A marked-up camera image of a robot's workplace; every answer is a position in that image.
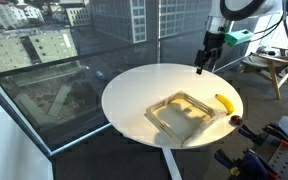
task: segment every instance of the floor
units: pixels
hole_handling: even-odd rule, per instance
[[[219,74],[228,81],[232,72]],[[281,100],[275,100],[268,81],[254,74],[242,74],[232,82],[244,104],[244,122],[261,130],[268,122],[288,116],[288,85],[281,87]],[[219,148],[230,158],[243,156],[253,143],[233,131],[227,137],[203,148],[173,151],[184,180],[227,179],[228,170],[213,154]],[[160,149],[148,147],[121,136],[110,127],[52,159],[55,180],[168,180],[166,162]]]

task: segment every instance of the parked car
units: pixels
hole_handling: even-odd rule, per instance
[[[101,71],[96,71],[96,77],[98,77],[100,80],[105,80],[105,76]]]

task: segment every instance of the white wall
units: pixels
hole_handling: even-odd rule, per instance
[[[19,25],[24,25],[28,23],[28,20],[26,18],[26,15],[22,9],[16,8],[14,6],[10,6],[10,9],[12,10],[17,22]]]
[[[0,4],[0,24],[7,28],[8,26],[17,27],[16,18],[7,4]]]
[[[24,10],[26,10],[27,18],[34,18],[34,19],[39,19],[41,22],[44,22],[44,18],[42,16],[41,11],[38,8],[32,7],[32,6],[27,6]]]
[[[51,162],[1,106],[0,180],[53,180]]]

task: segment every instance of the window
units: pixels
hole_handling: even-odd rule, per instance
[[[140,15],[144,15],[144,9],[140,9]]]
[[[140,19],[140,24],[145,24],[144,18]]]
[[[168,29],[168,30],[166,31],[166,34],[171,34],[171,33],[172,33],[171,29]]]
[[[183,14],[176,14],[176,19],[182,19],[183,18]]]
[[[144,6],[144,0],[139,0],[139,6]]]
[[[133,15],[134,15],[134,16],[138,16],[138,10],[137,10],[137,9],[134,9],[134,10],[133,10]]]
[[[166,13],[166,8],[161,8],[162,13]]]
[[[133,3],[133,7],[138,6],[138,2],[137,2],[137,0],[133,0],[132,3]]]
[[[136,25],[138,25],[138,24],[140,24],[140,21],[139,21],[138,19],[134,19],[134,23],[135,23]]]
[[[184,6],[177,6],[177,11],[184,11]]]
[[[176,21],[176,26],[182,26],[183,25],[183,21]]]

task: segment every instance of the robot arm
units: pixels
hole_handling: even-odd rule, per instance
[[[281,12],[281,0],[212,0],[206,21],[204,50],[195,59],[196,73],[201,74],[205,63],[210,66],[221,56],[225,34],[230,32],[234,21]]]

